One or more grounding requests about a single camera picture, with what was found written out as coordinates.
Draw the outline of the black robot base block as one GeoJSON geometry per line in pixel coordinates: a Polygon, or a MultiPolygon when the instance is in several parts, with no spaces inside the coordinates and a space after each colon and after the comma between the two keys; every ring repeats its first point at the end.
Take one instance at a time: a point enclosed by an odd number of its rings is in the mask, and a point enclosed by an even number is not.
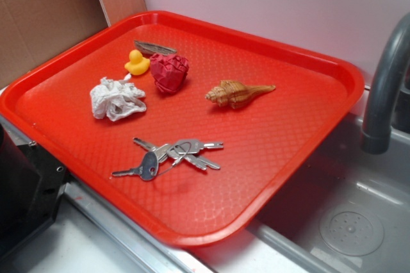
{"type": "Polygon", "coordinates": [[[1,128],[1,254],[55,221],[66,171],[41,145],[16,145],[1,128]]]}

